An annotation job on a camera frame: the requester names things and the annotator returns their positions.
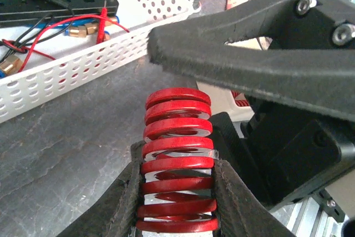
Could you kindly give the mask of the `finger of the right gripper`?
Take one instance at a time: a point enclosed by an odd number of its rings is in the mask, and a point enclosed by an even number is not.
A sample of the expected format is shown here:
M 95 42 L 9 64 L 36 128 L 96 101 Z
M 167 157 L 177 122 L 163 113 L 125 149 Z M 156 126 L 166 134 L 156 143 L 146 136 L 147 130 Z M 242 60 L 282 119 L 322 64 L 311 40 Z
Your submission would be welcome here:
M 150 61 L 164 70 L 257 99 L 354 121 L 354 23 L 350 0 L 250 0 L 153 28 Z

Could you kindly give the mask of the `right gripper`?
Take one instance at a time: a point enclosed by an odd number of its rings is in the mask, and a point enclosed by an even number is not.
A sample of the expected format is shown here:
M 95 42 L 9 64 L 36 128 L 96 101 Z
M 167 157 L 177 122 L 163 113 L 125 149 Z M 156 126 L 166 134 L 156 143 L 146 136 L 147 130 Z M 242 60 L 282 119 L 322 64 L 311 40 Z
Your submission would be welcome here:
M 346 25 L 334 31 L 334 44 L 345 44 L 339 34 Z M 254 116 L 245 137 L 238 137 L 225 114 L 211 118 L 211 137 L 265 207 L 301 200 L 354 169 L 354 121 L 246 96 Z

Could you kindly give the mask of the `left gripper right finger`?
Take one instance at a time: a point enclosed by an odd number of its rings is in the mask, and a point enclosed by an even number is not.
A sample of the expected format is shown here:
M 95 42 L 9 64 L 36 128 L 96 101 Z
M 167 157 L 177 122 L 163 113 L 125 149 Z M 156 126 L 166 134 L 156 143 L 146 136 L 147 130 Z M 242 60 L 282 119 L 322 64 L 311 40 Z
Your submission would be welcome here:
M 219 220 L 214 236 L 294 236 L 261 205 L 227 161 L 214 163 Z

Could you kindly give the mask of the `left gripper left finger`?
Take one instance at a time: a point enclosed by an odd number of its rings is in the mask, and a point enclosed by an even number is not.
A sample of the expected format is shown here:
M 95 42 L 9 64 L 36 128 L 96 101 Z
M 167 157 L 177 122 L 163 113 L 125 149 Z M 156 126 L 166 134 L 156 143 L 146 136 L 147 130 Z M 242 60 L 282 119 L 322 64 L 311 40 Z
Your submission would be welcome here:
M 140 174 L 143 141 L 130 147 L 131 162 L 104 194 L 58 236 L 142 236 L 137 230 L 137 211 L 142 203 Z

